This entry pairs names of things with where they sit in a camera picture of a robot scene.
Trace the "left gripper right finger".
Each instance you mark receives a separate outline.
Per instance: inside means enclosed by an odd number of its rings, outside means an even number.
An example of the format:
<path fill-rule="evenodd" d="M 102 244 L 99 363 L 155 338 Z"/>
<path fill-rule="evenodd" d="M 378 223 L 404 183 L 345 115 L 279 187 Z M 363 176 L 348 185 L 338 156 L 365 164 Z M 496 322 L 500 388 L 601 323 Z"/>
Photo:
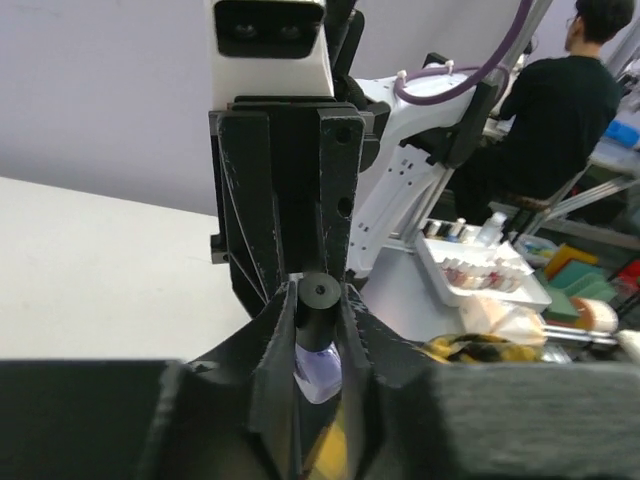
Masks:
<path fill-rule="evenodd" d="M 351 479 L 635 479 L 639 369 L 442 364 L 352 287 L 339 313 Z"/>

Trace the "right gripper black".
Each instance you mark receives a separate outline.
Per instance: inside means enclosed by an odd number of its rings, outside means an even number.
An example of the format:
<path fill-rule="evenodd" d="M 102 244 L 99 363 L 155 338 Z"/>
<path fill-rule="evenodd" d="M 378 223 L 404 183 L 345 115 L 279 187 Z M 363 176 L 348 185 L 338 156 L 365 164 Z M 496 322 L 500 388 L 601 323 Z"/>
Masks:
<path fill-rule="evenodd" d="M 363 110 L 328 98 L 239 97 L 209 114 L 220 232 L 211 242 L 232 288 L 259 314 L 283 275 L 345 281 Z"/>

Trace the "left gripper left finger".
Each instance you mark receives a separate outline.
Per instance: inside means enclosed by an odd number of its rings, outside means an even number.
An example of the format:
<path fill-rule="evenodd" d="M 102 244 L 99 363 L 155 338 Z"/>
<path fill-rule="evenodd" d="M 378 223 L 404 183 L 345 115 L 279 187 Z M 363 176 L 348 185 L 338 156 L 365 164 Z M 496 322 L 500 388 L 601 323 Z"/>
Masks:
<path fill-rule="evenodd" d="M 5 479 L 292 479 L 294 283 L 207 361 L 1 365 Z"/>

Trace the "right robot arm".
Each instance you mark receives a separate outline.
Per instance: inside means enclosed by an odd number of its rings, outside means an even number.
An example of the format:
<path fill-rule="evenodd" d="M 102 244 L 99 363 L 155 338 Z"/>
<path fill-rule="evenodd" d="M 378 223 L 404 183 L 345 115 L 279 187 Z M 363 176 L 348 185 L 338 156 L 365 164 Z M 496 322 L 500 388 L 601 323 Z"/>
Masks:
<path fill-rule="evenodd" d="M 471 153 L 499 65 L 432 54 L 416 74 L 357 80 L 364 30 L 352 1 L 207 3 L 215 259 L 259 314 L 318 272 L 367 277 L 394 228 Z"/>

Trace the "yellow plaid sleeve forearm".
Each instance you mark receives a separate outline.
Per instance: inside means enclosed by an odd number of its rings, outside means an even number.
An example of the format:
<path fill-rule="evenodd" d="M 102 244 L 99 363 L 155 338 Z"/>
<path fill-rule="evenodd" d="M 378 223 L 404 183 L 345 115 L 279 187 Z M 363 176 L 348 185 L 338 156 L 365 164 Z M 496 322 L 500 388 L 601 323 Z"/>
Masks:
<path fill-rule="evenodd" d="M 414 348 L 440 363 L 541 362 L 543 348 L 521 345 L 492 334 L 442 335 Z M 333 422 L 322 430 L 312 449 L 314 462 L 305 479 L 346 478 L 346 437 L 343 408 L 338 403 Z"/>

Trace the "purple nail polish bottle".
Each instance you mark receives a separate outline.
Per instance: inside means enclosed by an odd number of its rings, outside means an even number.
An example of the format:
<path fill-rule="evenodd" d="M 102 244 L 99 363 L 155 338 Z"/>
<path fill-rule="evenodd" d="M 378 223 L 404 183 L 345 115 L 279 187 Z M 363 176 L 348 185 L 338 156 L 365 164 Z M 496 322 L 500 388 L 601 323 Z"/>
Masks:
<path fill-rule="evenodd" d="M 342 388 L 341 359 L 335 344 L 321 351 L 308 351 L 296 344 L 294 378 L 311 404 L 335 397 Z"/>

